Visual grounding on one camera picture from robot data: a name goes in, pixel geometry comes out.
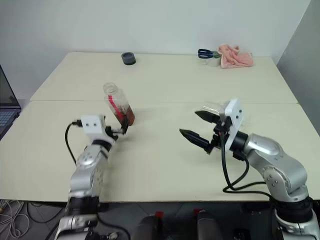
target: red label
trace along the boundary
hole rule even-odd
[[[115,114],[118,116],[118,118],[122,121],[124,119],[124,115],[122,114],[122,112],[118,109],[118,107],[116,106],[112,96],[108,96],[108,100],[109,103],[111,104],[111,106],[113,107]]]

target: laptop keyboard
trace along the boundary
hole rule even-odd
[[[0,111],[0,127],[4,127],[15,111]]]

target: white wall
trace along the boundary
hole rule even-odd
[[[309,0],[0,0],[0,64],[30,98],[69,51],[194,54],[237,44],[277,63]]]

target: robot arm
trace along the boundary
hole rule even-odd
[[[114,134],[125,134],[129,123],[124,119],[121,129],[106,126],[102,115],[81,117],[84,132],[91,140],[76,161],[70,180],[70,191],[65,215],[60,219],[54,240],[99,240],[94,232],[100,211],[99,195],[108,164],[108,155],[118,139]]]
[[[287,155],[273,139],[239,131],[242,109],[237,99],[231,100],[220,116],[208,111],[197,111],[203,120],[215,123],[212,141],[190,130],[180,129],[191,143],[203,148],[208,154],[221,148],[220,133],[226,150],[238,160],[247,159],[264,179],[275,205],[275,216],[284,239],[320,240],[320,229],[312,200],[306,186],[307,172],[296,159]]]

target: black tape roll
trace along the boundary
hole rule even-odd
[[[132,52],[122,53],[121,57],[125,65],[132,65],[136,63],[135,55]]]

